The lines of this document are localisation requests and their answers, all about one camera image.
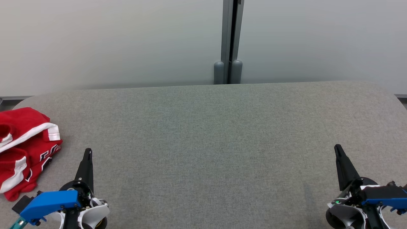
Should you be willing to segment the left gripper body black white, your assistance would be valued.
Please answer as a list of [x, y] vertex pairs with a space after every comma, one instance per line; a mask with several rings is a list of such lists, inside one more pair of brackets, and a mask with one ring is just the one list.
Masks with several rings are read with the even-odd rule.
[[107, 201], [93, 194], [93, 181], [71, 181], [60, 191], [76, 191], [73, 207], [62, 207], [61, 229], [105, 229], [110, 213]]

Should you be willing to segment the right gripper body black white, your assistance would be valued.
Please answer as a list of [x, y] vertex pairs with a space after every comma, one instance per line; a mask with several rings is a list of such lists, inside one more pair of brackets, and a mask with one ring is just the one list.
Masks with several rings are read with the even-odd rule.
[[328, 224], [334, 229], [391, 229], [382, 215], [385, 205], [362, 204], [361, 191], [378, 187], [380, 185], [375, 181], [363, 177], [346, 184], [341, 193], [328, 203]]

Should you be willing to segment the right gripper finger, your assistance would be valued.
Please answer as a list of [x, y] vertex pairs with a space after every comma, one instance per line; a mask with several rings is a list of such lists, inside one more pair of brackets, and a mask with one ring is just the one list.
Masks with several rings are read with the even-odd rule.
[[362, 178], [350, 158], [345, 154], [340, 144], [336, 144], [334, 150], [340, 191], [344, 191], [348, 187], [350, 191], [360, 191]]

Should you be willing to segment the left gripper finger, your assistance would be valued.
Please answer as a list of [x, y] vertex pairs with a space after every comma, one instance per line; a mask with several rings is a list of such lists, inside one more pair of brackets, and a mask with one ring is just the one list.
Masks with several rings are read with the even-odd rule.
[[93, 151], [86, 148], [75, 176], [76, 181], [85, 183], [91, 192], [93, 188]]

